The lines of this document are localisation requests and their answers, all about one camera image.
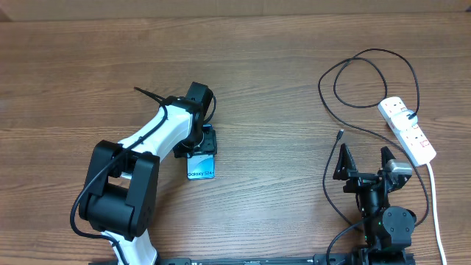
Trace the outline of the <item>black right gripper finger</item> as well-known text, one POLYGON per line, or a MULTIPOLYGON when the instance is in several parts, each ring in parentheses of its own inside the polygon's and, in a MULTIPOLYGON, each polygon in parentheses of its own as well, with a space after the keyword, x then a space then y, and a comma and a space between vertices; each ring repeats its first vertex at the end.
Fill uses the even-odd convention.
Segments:
POLYGON ((384 146, 380 149, 381 153, 381 168, 385 172, 392 172, 394 168, 394 163, 396 162, 395 156, 392 154, 391 150, 384 146))
POLYGON ((346 144, 342 144, 339 150, 339 159, 337 161, 333 179, 349 180, 357 175, 357 167, 352 154, 346 144))

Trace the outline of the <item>Samsung Galaxy smartphone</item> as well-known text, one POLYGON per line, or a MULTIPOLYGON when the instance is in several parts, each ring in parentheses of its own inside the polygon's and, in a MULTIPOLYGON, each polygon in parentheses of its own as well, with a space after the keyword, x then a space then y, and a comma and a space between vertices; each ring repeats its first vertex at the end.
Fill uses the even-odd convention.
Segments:
POLYGON ((189 180, 213 179, 216 176, 214 158, 217 154, 216 131, 211 124, 204 124, 202 132, 202 142, 194 148, 193 155, 187 158, 189 180))

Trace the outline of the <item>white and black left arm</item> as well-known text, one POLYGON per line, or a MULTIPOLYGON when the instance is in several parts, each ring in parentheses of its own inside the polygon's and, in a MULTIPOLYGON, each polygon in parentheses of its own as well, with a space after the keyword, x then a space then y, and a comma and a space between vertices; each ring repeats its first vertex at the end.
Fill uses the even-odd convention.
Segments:
POLYGON ((161 262, 149 226, 160 162, 169 153, 186 160, 189 180, 216 176, 212 90, 192 82, 185 96, 145 95, 159 104, 156 116, 130 137, 117 143, 100 141, 94 147, 84 187, 71 207, 71 229, 84 238, 108 241, 115 264, 161 262))

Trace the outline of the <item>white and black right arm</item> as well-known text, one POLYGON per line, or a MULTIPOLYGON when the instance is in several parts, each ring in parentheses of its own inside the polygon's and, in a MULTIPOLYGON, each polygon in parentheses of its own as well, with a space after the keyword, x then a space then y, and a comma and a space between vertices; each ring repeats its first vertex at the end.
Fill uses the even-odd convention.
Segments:
POLYGON ((381 167, 376 173, 361 173, 346 144, 339 150, 334 180, 343 180, 344 193, 354 194, 358 201, 361 220, 338 234, 326 251, 325 261, 331 264, 414 264, 411 246, 417 216, 409 209, 392 206, 388 195, 401 189, 412 176, 412 166, 397 160, 388 147, 381 149, 381 167), (343 260, 332 258, 330 251, 336 240, 362 226, 365 245, 352 249, 343 260))

